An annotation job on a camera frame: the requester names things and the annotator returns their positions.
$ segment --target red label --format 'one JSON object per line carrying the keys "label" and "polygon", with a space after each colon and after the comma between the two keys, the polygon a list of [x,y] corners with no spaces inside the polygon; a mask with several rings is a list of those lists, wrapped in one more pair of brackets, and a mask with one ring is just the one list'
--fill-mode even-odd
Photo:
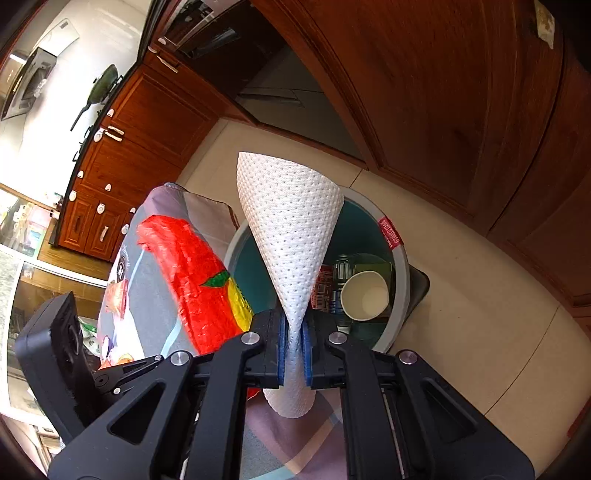
{"label": "red label", "polygon": [[398,245],[404,245],[402,239],[400,238],[400,235],[398,234],[398,232],[394,228],[394,225],[388,217],[382,217],[378,221],[378,225],[380,230],[382,231],[382,235],[388,242],[390,250],[394,250]]}

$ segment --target can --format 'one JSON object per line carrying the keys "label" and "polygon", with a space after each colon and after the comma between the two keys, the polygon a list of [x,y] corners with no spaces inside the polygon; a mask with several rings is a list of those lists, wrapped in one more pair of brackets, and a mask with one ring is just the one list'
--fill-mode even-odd
{"label": "can", "polygon": [[343,306],[340,302],[340,292],[347,280],[353,274],[353,267],[349,261],[348,255],[339,255],[336,258],[333,266],[333,291],[330,296],[330,312],[336,314],[344,314]]}
{"label": "can", "polygon": [[351,278],[352,273],[353,268],[351,267],[349,256],[339,255],[333,266],[333,282],[335,284],[342,283],[344,285],[345,282]]}

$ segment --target blue gripper pad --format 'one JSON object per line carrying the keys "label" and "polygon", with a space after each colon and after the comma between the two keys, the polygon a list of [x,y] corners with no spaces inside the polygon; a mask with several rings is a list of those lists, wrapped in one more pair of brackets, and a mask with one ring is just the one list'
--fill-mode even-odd
{"label": "blue gripper pad", "polygon": [[301,323],[301,354],[304,357],[304,375],[306,376],[306,385],[312,386],[312,345],[310,343],[310,330],[306,318]]}
{"label": "blue gripper pad", "polygon": [[279,340],[277,342],[277,380],[279,385],[283,385],[285,376],[285,351],[287,344],[287,317],[285,313],[281,314],[279,322]]}

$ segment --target sticker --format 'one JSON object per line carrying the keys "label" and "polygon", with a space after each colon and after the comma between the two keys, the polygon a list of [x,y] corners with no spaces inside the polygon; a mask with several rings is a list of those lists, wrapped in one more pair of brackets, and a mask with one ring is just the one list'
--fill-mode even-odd
{"label": "sticker", "polygon": [[400,238],[400,235],[398,234],[398,232],[394,228],[394,225],[388,217],[380,218],[380,220],[378,221],[378,225],[380,230],[382,231],[382,235],[388,242],[390,250],[394,250],[398,245],[404,245],[402,239]]}
{"label": "sticker", "polygon": [[125,257],[121,255],[117,263],[117,282],[120,282],[125,277]]}

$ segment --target white wall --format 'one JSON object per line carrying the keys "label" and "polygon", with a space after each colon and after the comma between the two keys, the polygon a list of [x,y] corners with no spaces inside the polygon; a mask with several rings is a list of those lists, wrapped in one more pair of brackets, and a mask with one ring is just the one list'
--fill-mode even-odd
{"label": "white wall", "polygon": [[99,107],[95,105],[70,132],[94,79],[111,63],[119,74],[129,70],[145,22],[145,14],[122,0],[72,0],[46,32],[64,18],[70,19],[80,38],[59,55],[41,96],[27,114],[19,153],[13,157],[0,154],[0,183],[42,202],[53,192],[66,192],[72,158],[87,127],[97,118]]}

